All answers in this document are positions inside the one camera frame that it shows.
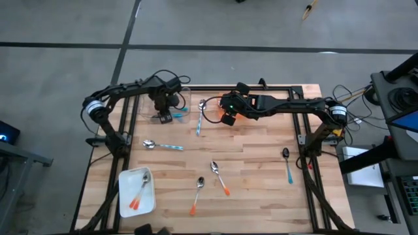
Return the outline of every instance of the wooden table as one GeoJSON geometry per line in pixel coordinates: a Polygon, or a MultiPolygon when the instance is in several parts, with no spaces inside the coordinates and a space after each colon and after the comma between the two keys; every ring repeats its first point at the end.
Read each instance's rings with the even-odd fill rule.
{"type": "MultiPolygon", "coordinates": [[[[302,86],[305,98],[321,96],[319,85],[302,86]]],[[[121,218],[120,232],[132,232],[146,223],[152,225],[154,232],[163,227],[175,233],[312,231],[302,171],[295,166],[298,148],[292,115],[277,114],[259,121],[242,118],[233,127],[203,121],[201,136],[196,136],[199,101],[220,93],[225,92],[194,91],[188,123],[152,124],[137,116],[129,169],[142,166],[151,169],[157,207],[146,215],[121,218]],[[184,151],[148,150],[142,146],[145,139],[183,146],[184,151]],[[287,181],[285,161],[281,156],[283,148],[289,148],[291,152],[292,185],[287,181]],[[230,196],[225,195],[216,175],[211,172],[211,161],[219,165],[230,196]],[[199,176],[205,178],[206,184],[199,195],[196,215],[192,217],[189,211],[199,176]]],[[[288,97],[284,91],[254,93],[281,99],[288,97]]],[[[122,103],[119,101],[110,115],[115,129],[119,124],[122,103]]],[[[212,120],[219,120],[218,110],[217,102],[213,101],[208,104],[205,114],[212,120]]],[[[315,131],[321,121],[314,115],[309,115],[309,119],[312,131],[315,131]]],[[[324,150],[335,153],[331,147],[324,150]]],[[[97,148],[91,160],[107,152],[105,147],[97,148]]],[[[109,157],[89,168],[76,229],[90,220],[105,199],[111,162],[109,157]]],[[[319,166],[327,200],[337,214],[354,227],[337,158],[323,154],[319,157],[319,166]]],[[[112,225],[115,202],[109,226],[112,225]]],[[[318,201],[315,201],[315,207],[319,224],[323,227],[318,201]]]]}

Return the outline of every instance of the metal spoon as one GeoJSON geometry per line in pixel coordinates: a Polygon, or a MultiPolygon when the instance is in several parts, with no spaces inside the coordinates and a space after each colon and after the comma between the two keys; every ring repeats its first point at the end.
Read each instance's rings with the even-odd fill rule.
{"type": "Polygon", "coordinates": [[[197,192],[196,192],[196,197],[195,197],[195,203],[193,203],[193,206],[191,207],[190,215],[195,215],[195,212],[196,212],[197,197],[199,195],[199,191],[204,186],[204,178],[202,176],[198,178],[197,183],[196,183],[196,186],[197,186],[197,192]]]}
{"type": "Polygon", "coordinates": [[[139,208],[139,202],[141,199],[142,192],[145,188],[145,185],[150,181],[150,172],[145,172],[144,176],[142,177],[142,186],[137,195],[133,198],[132,202],[130,203],[129,207],[137,210],[139,208]]]}
{"type": "Polygon", "coordinates": [[[142,145],[145,148],[148,148],[148,149],[153,149],[157,146],[157,147],[170,148],[170,149],[175,149],[175,150],[183,150],[183,147],[181,147],[181,146],[171,146],[171,145],[167,145],[167,144],[156,144],[153,140],[144,140],[142,145]]]}
{"type": "Polygon", "coordinates": [[[229,189],[227,188],[227,186],[225,186],[225,184],[223,183],[223,181],[222,181],[222,179],[221,179],[221,176],[219,175],[219,168],[217,167],[217,164],[214,162],[214,161],[212,161],[211,163],[210,163],[210,168],[212,169],[212,172],[214,172],[216,175],[217,175],[217,177],[219,178],[219,181],[221,182],[221,184],[222,184],[222,187],[223,187],[223,190],[225,191],[225,194],[227,195],[227,196],[229,196],[230,195],[230,193],[229,193],[229,189]]]}
{"type": "Polygon", "coordinates": [[[288,158],[290,156],[290,152],[288,148],[283,148],[283,157],[286,160],[286,167],[287,167],[287,180],[289,181],[290,184],[293,183],[293,179],[292,179],[292,174],[290,173],[290,168],[289,168],[289,161],[288,158]]]}
{"type": "Polygon", "coordinates": [[[199,110],[201,111],[201,115],[199,117],[199,122],[197,123],[197,128],[196,128],[196,135],[197,136],[199,136],[201,134],[203,110],[206,109],[206,105],[203,106],[204,102],[205,102],[204,99],[201,99],[201,101],[199,101],[199,110]]]}

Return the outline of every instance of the black floor line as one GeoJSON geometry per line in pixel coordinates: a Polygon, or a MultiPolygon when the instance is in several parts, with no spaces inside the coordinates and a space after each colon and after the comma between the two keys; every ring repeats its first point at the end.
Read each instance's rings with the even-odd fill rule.
{"type": "Polygon", "coordinates": [[[192,45],[145,45],[130,44],[130,50],[184,50],[184,51],[220,51],[220,52],[294,52],[321,53],[334,52],[338,54],[400,54],[412,55],[418,50],[403,49],[349,49],[349,48],[290,48],[270,46],[192,46],[192,45]]]}
{"type": "Polygon", "coordinates": [[[129,19],[128,27],[125,32],[125,36],[123,38],[123,44],[119,52],[118,60],[116,61],[116,66],[113,71],[112,79],[110,81],[111,84],[117,84],[119,80],[119,75],[122,70],[123,61],[125,60],[125,55],[127,51],[127,47],[129,44],[129,41],[131,40],[131,35],[133,31],[133,26],[135,25],[135,20],[137,19],[137,14],[139,11],[139,5],[141,3],[141,0],[135,0],[135,3],[132,8],[131,17],[129,19]]]}
{"type": "Polygon", "coordinates": [[[122,45],[96,43],[0,42],[0,47],[119,49],[122,45]]]}

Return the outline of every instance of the white tray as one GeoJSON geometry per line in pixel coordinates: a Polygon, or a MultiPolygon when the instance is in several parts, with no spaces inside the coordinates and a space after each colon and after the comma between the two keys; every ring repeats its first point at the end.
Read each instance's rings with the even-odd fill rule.
{"type": "Polygon", "coordinates": [[[148,167],[125,170],[119,174],[119,213],[123,218],[150,213],[155,209],[154,179],[148,167]],[[132,199],[137,195],[142,186],[142,177],[149,171],[151,181],[145,185],[139,203],[139,208],[134,210],[129,207],[132,199]]]}

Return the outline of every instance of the gray floor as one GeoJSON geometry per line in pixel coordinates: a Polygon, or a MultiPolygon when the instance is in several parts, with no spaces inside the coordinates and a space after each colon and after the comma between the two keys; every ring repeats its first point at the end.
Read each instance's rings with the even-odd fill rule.
{"type": "MultiPolygon", "coordinates": [[[[304,22],[310,0],[143,0],[132,44],[415,49],[418,7],[412,0],[321,0],[304,22]]],[[[121,43],[133,0],[0,0],[0,41],[121,43]]],[[[14,230],[69,230],[91,148],[79,113],[83,98],[107,86],[119,50],[0,48],[0,119],[22,130],[19,146],[53,157],[34,168],[14,230]]],[[[119,82],[158,69],[192,77],[194,84],[337,84],[357,89],[370,73],[390,70],[408,55],[188,52],[129,50],[119,82]]],[[[364,104],[350,106],[367,115],[364,104]]],[[[373,115],[381,117],[377,107],[373,115]]],[[[376,125],[384,126],[376,120],[376,125]]],[[[361,124],[354,144],[378,144],[388,132],[361,124]]],[[[347,186],[355,225],[366,232],[407,234],[375,216],[387,213],[380,191],[347,186]]]]}

